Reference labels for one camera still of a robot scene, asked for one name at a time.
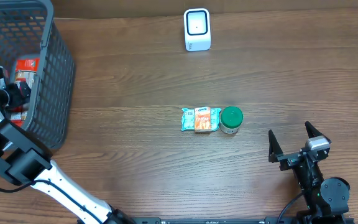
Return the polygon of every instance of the wall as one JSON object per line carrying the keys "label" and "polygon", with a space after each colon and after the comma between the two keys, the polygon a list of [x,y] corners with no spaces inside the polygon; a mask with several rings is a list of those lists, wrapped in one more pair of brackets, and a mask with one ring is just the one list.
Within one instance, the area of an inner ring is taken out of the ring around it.
{"label": "wall", "polygon": [[211,13],[358,7],[358,0],[52,0],[55,17],[172,16],[191,7]]}

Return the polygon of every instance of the white square scanner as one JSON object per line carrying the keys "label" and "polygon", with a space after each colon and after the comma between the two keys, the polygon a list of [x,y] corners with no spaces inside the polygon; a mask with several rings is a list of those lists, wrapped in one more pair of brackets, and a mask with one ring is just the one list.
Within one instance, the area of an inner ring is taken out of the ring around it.
{"label": "white square scanner", "polygon": [[206,9],[189,9],[183,15],[185,20],[185,46],[188,51],[211,48],[211,24]]}

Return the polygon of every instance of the jar with green lid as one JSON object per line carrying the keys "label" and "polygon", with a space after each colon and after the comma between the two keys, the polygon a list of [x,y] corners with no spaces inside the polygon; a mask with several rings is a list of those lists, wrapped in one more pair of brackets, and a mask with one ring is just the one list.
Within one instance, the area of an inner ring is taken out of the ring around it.
{"label": "jar with green lid", "polygon": [[244,119],[240,108],[229,106],[225,108],[221,115],[221,130],[226,134],[234,134],[239,131],[242,120]]}

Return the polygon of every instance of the wooden table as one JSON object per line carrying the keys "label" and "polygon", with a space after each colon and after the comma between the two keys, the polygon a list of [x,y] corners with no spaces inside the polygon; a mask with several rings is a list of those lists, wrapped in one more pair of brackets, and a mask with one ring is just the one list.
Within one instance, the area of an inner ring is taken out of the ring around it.
{"label": "wooden table", "polygon": [[[182,16],[57,21],[77,72],[54,159],[132,216],[277,216],[299,187],[268,162],[267,132],[295,152],[308,120],[333,141],[320,168],[350,183],[358,221],[358,9],[214,14],[211,25],[211,50],[188,53]],[[242,129],[181,132],[181,108],[204,105],[240,107]],[[0,193],[0,223],[75,217],[26,189]]]}

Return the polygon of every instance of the wood grain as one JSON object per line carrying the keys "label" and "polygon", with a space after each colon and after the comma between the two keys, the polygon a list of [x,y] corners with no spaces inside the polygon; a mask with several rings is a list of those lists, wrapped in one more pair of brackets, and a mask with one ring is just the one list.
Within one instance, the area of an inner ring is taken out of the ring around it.
{"label": "wood grain", "polygon": [[82,19],[179,16],[196,7],[207,8],[211,13],[358,7],[358,0],[52,0],[52,3],[55,16]]}
{"label": "wood grain", "polygon": [[[54,159],[132,216],[263,218],[299,189],[267,161],[272,129],[302,147],[309,120],[333,140],[325,178],[351,184],[358,222],[358,9],[211,16],[213,45],[185,52],[181,16],[59,21],[76,60],[65,145]],[[235,136],[180,131],[181,108],[236,105]],[[303,200],[288,212],[304,209]],[[75,223],[46,195],[0,193],[0,223]]]}

